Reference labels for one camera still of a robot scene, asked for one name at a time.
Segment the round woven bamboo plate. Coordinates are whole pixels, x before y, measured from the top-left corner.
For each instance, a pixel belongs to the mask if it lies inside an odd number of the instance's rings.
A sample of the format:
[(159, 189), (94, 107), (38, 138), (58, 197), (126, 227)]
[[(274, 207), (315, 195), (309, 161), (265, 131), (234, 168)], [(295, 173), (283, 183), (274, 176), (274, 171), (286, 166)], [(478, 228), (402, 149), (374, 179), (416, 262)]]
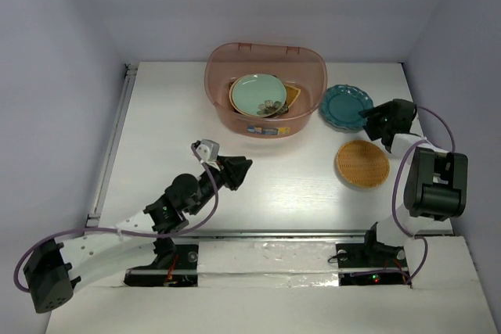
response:
[(389, 159), (383, 150), (363, 140), (343, 144), (337, 151), (334, 165), (348, 184), (361, 189), (382, 185), (390, 172)]

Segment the light green floral plate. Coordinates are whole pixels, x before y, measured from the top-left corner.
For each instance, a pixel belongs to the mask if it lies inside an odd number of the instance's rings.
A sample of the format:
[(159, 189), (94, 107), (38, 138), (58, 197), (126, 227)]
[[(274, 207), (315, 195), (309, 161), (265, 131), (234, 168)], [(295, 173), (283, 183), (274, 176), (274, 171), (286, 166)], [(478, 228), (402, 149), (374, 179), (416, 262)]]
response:
[(248, 74), (242, 76), (247, 81), (250, 97), (250, 117), (270, 117), (278, 113), (286, 104), (287, 91), (283, 82), (270, 74)]

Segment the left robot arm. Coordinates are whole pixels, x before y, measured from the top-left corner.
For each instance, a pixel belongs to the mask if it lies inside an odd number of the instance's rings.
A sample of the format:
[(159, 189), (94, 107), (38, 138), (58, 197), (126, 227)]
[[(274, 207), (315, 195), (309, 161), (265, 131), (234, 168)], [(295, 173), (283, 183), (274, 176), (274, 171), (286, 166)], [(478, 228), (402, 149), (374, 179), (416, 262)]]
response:
[(244, 156), (218, 156), (213, 165), (203, 163), (196, 177), (180, 174), (153, 203), (111, 226), (75, 228), (57, 232), (35, 243), (17, 262), (16, 288), (31, 296), (37, 313), (47, 313), (67, 303), (75, 293), (101, 279), (135, 268), (137, 256), (146, 264), (165, 268), (175, 255), (174, 237), (206, 224), (189, 226), (209, 202), (218, 203), (218, 191), (236, 191), (253, 162)]

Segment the yellow round plate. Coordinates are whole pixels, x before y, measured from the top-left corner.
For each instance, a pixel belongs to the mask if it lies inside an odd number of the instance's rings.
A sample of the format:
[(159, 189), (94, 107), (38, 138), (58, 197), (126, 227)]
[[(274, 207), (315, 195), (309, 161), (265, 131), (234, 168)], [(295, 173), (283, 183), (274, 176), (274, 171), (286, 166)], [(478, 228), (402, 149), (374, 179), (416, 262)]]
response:
[(251, 110), (247, 81), (239, 78), (229, 84), (229, 101), (237, 113), (249, 115)]

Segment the teal scalloped plate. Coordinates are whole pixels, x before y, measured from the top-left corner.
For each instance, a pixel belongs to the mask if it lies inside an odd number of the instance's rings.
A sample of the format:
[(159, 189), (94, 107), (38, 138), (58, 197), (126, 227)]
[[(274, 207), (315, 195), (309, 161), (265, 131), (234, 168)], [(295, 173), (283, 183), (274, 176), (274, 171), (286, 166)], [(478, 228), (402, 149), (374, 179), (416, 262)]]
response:
[(328, 125), (348, 130), (361, 131), (366, 119), (360, 115), (373, 108), (373, 100), (362, 89), (338, 84), (326, 90), (319, 105), (319, 113)]

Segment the black floral square plate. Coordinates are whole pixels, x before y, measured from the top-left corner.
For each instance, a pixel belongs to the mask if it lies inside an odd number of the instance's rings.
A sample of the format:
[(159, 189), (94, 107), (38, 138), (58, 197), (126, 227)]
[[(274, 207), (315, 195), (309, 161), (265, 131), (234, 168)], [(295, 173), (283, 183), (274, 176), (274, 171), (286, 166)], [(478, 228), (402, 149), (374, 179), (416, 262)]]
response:
[(272, 116), (270, 116), (270, 117), (257, 117), (257, 118), (271, 118), (271, 117), (277, 117), (277, 116), (279, 116), (279, 115), (281, 115), (281, 114), (288, 113), (288, 112), (289, 112), (289, 107), (287, 106), (287, 103), (286, 103), (286, 104), (283, 106), (283, 108), (282, 108), (282, 109), (281, 109), (278, 113), (276, 113), (275, 115), (272, 115)]

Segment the triangular woven bamboo plate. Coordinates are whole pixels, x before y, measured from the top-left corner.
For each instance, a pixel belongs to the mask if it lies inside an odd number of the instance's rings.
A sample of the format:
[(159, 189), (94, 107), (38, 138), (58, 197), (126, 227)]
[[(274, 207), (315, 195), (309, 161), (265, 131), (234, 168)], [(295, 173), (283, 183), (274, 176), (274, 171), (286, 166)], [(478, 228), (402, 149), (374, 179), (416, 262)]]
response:
[(283, 85), (287, 91), (287, 106), (292, 107), (292, 105), (297, 101), (297, 98), (300, 96), (301, 89), (287, 82)]

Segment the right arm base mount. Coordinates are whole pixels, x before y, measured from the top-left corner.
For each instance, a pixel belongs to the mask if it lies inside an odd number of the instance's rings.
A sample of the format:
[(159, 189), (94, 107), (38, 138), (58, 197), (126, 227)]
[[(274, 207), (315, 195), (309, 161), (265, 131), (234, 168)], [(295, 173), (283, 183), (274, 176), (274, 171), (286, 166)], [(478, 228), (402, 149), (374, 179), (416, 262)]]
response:
[(341, 270), (341, 286), (409, 286), (404, 248), (377, 239), (377, 225), (366, 231), (363, 242), (341, 243), (328, 261)]

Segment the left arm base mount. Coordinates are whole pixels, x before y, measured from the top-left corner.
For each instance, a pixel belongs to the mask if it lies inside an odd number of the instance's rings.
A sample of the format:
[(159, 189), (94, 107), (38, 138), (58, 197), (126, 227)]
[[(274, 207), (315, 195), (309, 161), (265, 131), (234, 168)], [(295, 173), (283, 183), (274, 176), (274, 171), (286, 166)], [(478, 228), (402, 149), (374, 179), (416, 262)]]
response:
[(199, 244), (175, 245), (174, 251), (152, 264), (128, 269), (124, 284), (129, 287), (197, 287)]

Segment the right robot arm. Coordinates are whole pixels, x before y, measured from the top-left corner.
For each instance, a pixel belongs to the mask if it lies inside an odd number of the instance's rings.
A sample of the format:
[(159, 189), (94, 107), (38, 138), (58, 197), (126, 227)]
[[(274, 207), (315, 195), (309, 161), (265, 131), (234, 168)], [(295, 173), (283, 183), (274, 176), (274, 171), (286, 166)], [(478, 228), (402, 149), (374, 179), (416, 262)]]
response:
[(360, 246), (362, 259), (378, 265), (389, 251), (435, 222), (460, 217), (467, 203), (468, 158), (451, 149), (437, 147), (426, 137), (413, 134), (411, 126), (423, 110), (445, 121), (435, 112), (404, 99), (393, 99), (359, 115), (369, 138), (380, 140), (384, 148), (401, 159), (391, 194), (391, 213), (366, 232)]

